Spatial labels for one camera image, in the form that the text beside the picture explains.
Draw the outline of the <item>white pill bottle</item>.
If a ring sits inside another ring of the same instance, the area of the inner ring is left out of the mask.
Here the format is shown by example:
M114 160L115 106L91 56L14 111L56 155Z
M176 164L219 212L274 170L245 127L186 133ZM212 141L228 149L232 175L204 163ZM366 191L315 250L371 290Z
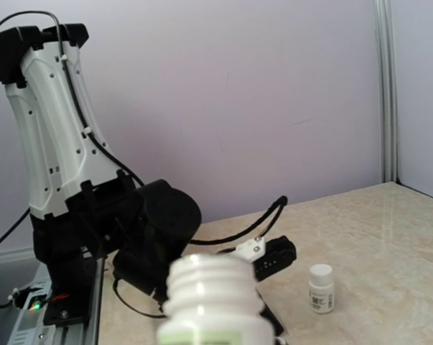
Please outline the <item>white pill bottle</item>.
M316 264L309 269L309 305L317 314L330 313L335 305L333 270L328 264Z
M157 344L274 344L261 317L253 265L229 254L191 254L174 262L167 278L167 319Z

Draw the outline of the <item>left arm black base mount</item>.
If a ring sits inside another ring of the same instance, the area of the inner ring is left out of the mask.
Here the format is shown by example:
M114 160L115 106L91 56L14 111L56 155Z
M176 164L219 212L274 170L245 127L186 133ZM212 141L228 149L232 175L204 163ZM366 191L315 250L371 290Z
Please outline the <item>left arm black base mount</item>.
M62 328L99 323L105 259L78 257L50 275L51 295L43 323Z

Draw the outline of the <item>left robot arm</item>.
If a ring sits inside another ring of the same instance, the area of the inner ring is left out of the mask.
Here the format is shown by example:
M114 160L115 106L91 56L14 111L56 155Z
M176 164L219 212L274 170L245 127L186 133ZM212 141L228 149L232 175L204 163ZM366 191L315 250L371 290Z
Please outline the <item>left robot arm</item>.
M114 274L167 299L170 265L201 225L197 203L165 180L142 183L111 153L80 65L83 24L0 31L0 83L29 171L35 257L57 294L89 283L83 250L114 254Z

